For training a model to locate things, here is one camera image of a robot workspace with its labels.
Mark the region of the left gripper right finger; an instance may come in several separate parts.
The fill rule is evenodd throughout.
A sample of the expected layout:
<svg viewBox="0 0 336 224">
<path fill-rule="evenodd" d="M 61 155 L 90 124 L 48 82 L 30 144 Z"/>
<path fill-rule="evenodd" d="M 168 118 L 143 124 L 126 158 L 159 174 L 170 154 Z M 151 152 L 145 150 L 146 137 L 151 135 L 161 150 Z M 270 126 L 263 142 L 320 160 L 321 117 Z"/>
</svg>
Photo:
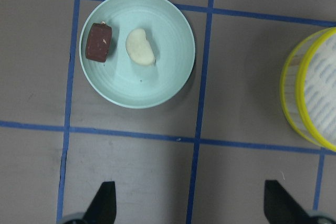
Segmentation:
<svg viewBox="0 0 336 224">
<path fill-rule="evenodd" d="M 269 223 L 335 223 L 319 211 L 306 211 L 277 180 L 264 183 L 264 215 Z"/>
</svg>

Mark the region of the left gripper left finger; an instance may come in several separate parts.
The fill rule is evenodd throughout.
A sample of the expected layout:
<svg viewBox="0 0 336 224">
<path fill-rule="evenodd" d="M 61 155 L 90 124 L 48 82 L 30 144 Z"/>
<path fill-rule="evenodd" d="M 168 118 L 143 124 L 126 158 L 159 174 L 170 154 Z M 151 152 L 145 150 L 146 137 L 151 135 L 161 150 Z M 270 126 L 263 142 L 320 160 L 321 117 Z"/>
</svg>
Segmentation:
<svg viewBox="0 0 336 224">
<path fill-rule="evenodd" d="M 115 182 L 103 182 L 87 210 L 62 217 L 59 223 L 115 223 L 117 197 Z"/>
</svg>

